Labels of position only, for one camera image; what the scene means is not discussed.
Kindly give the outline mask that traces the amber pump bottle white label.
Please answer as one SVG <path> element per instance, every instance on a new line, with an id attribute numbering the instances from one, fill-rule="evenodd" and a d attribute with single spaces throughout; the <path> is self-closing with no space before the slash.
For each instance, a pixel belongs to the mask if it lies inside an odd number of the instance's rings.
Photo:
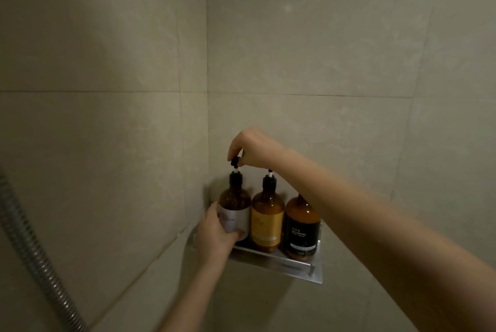
<path id="1" fill-rule="evenodd" d="M 251 229 L 251 197 L 243 188 L 243 175 L 239 170 L 239 160 L 239 156 L 231 160 L 233 171 L 229 175 L 229 186 L 220 195 L 217 212 L 225 232 L 241 231 L 243 233 L 236 245 L 247 247 Z"/>

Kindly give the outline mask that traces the person's left hand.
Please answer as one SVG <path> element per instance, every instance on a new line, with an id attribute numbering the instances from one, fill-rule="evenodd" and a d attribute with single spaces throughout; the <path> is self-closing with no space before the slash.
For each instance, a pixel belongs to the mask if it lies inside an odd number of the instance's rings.
<path id="1" fill-rule="evenodd" d="M 236 229 L 228 233 L 221 226 L 208 226 L 208 210 L 200 219 L 196 234 L 196 246 L 202 266 L 224 266 L 235 243 L 244 235 Z"/>

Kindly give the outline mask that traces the person's right hand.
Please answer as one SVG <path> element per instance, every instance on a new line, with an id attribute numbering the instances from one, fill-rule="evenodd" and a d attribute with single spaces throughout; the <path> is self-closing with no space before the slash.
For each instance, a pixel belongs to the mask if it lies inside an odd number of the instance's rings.
<path id="1" fill-rule="evenodd" d="M 228 149 L 227 161 L 242 154 L 252 155 L 252 167 L 276 170 L 290 149 L 257 128 L 244 129 L 236 135 Z"/>

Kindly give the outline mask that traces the metal corner shower shelf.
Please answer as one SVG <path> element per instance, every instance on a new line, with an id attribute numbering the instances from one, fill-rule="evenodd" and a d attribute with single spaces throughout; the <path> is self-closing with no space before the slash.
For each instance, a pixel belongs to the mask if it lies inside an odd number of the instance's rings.
<path id="1" fill-rule="evenodd" d="M 284 274 L 295 279 L 323 284 L 320 247 L 321 239 L 319 239 L 317 244 L 317 252 L 309 261 L 305 262 L 291 259 L 282 249 L 276 249 L 271 253 L 256 250 L 248 240 L 246 243 L 235 245 L 232 248 L 229 259 L 245 265 Z"/>

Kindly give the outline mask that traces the person's right forearm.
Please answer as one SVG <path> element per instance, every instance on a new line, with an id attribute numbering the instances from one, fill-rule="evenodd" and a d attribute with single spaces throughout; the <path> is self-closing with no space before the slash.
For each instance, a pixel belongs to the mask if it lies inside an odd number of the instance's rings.
<path id="1" fill-rule="evenodd" d="M 496 332 L 496 270 L 291 149 L 270 160 L 419 332 Z"/>

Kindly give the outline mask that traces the amber pump bottle yellow label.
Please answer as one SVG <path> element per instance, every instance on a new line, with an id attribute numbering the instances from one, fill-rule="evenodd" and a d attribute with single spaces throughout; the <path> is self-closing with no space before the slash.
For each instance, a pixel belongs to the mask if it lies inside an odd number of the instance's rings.
<path id="1" fill-rule="evenodd" d="M 277 193 L 277 179 L 268 170 L 262 181 L 262 191 L 251 202 L 250 239 L 260 252 L 272 253 L 281 243 L 285 202 Z"/>

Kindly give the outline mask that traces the amber pump bottle black label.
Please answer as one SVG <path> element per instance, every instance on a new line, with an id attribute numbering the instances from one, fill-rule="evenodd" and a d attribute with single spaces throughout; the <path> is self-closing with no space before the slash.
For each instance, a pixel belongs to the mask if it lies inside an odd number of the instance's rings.
<path id="1" fill-rule="evenodd" d="M 317 252 L 321 217 L 299 194 L 286 205 L 282 249 L 293 260 L 310 261 Z"/>

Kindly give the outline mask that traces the person's left forearm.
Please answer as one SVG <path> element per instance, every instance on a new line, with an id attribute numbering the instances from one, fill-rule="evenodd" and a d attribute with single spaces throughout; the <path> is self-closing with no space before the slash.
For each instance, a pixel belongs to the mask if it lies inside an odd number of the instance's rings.
<path id="1" fill-rule="evenodd" d="M 157 332 L 200 332 L 209 303 L 226 266 L 227 256 L 208 257 Z"/>

